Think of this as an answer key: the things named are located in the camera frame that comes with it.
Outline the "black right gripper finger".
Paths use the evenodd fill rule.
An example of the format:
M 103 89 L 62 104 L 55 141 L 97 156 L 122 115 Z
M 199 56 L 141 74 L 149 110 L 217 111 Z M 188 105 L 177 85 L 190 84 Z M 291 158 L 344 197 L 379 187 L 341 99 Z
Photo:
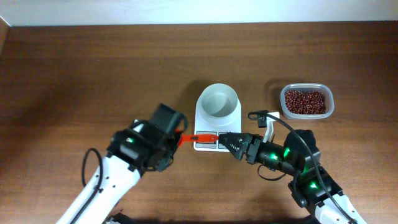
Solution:
M 248 151 L 248 143 L 246 142 L 238 142 L 238 143 L 224 143 L 224 146 L 227 150 L 234 156 L 235 159 L 241 161 L 243 155 Z
M 222 133 L 218 136 L 218 141 L 224 146 L 243 146 L 251 140 L 247 133 Z

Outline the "orange measuring scoop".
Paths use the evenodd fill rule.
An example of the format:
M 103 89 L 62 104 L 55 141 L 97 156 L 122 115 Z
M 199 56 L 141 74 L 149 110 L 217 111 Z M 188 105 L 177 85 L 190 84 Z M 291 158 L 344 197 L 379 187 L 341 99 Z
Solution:
M 178 142 L 178 147 L 186 142 L 216 142 L 218 136 L 216 134 L 183 134 L 183 131 L 177 129 L 176 134 L 181 134 L 180 140 Z

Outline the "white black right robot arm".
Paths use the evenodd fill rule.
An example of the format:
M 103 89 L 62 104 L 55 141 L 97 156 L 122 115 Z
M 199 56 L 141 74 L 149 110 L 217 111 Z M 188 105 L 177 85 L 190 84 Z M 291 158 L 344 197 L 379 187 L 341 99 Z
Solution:
M 343 189 L 321 166 L 313 132 L 298 129 L 297 134 L 309 150 L 292 133 L 282 146 L 249 133 L 223 133 L 218 141 L 239 161 L 245 157 L 249 164 L 291 175 L 294 179 L 288 188 L 292 198 L 310 214 L 305 223 L 365 223 Z

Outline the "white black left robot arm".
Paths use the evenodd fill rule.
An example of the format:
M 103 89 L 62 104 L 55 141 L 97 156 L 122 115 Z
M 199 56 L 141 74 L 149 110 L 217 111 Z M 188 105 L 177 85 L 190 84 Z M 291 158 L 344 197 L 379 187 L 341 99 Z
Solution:
M 92 178 L 58 222 L 103 223 L 146 172 L 163 172 L 173 163 L 183 134 L 180 125 L 188 125 L 187 117 L 161 103 L 150 119 L 136 119 L 117 131 Z

